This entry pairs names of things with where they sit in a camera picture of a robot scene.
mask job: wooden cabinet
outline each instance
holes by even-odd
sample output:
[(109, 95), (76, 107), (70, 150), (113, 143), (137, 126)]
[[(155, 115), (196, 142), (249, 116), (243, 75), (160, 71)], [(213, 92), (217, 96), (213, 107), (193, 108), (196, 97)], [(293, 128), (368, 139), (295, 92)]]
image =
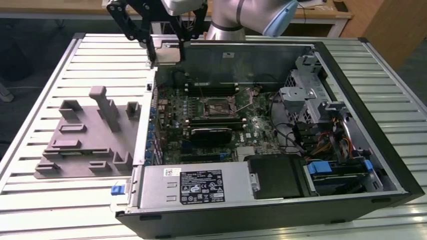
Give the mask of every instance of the wooden cabinet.
[(396, 70), (427, 36), (425, 0), (344, 0), (353, 13), (340, 34), (365, 37)]

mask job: aluminum slatted table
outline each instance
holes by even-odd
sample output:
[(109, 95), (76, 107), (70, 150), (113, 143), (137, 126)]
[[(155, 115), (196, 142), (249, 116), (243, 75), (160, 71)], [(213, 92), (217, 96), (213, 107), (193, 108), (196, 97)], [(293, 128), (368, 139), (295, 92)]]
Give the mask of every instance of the aluminum slatted table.
[[(155, 36), (156, 45), (167, 38), (173, 37)], [(355, 38), (280, 39), (324, 42), (427, 192), (427, 109), (372, 46)], [(249, 37), (248, 40), (268, 38)], [(111, 186), (124, 184), (127, 177), (36, 179), (33, 172), (61, 117), (57, 108), (62, 100), (77, 99), (81, 105), (94, 106), (89, 89), (104, 85), (116, 105), (149, 101), (143, 93), (147, 83), (153, 81), (155, 71), (145, 67), (145, 61), (145, 51), (123, 35), (76, 34), (0, 162), (1, 239), (140, 239), (113, 214), (125, 208), (128, 197), (112, 197)], [(347, 223), (184, 239), (425, 239), (425, 222), (427, 195)]]

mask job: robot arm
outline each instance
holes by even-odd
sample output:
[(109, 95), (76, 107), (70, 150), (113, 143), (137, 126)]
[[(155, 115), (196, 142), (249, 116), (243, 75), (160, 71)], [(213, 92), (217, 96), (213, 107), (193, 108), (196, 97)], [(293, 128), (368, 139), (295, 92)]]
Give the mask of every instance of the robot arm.
[[(141, 16), (141, 25), (136, 26), (125, 9), (131, 6)], [(205, 0), (111, 0), (107, 10), (116, 21), (127, 39), (137, 40), (139, 45), (147, 49), (151, 67), (156, 63), (156, 49), (151, 36), (152, 24), (168, 22), (179, 39), (180, 60), (185, 60), (184, 43), (197, 39), (203, 34), (203, 23), (208, 11)], [(181, 22), (180, 14), (192, 11), (193, 25), (187, 28)]]
[[(133, 23), (125, 9), (129, 5), (141, 16), (141, 26)], [(244, 40), (247, 27), (264, 36), (277, 37), (284, 32), (295, 11), (297, 0), (215, 0), (209, 40)], [(184, 43), (203, 34), (207, 16), (207, 0), (111, 0), (107, 10), (129, 40), (137, 40), (147, 49), (151, 67), (156, 64), (156, 49), (151, 37), (155, 22), (168, 22), (179, 39), (180, 60), (185, 60)], [(193, 25), (187, 28), (180, 15), (192, 11)]]

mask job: power supply label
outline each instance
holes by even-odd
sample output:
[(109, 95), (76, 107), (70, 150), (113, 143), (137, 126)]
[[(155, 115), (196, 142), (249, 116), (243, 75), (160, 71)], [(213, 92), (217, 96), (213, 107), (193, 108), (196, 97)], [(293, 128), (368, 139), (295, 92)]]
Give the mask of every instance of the power supply label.
[(180, 198), (183, 205), (225, 202), (221, 170), (181, 171)]

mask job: floor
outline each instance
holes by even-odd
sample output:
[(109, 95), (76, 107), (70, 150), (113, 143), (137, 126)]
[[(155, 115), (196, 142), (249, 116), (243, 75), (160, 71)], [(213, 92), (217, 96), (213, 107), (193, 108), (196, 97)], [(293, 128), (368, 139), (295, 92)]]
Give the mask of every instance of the floor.
[[(29, 60), (32, 74), (20, 81), (0, 79), (14, 95), (12, 102), (0, 101), (0, 158), (8, 142), (21, 127), (74, 33), (120, 33), (113, 21), (108, 20), (0, 19), (0, 59), (4, 46), (16, 42)], [(397, 74), (427, 104), (427, 41), (419, 45)]]

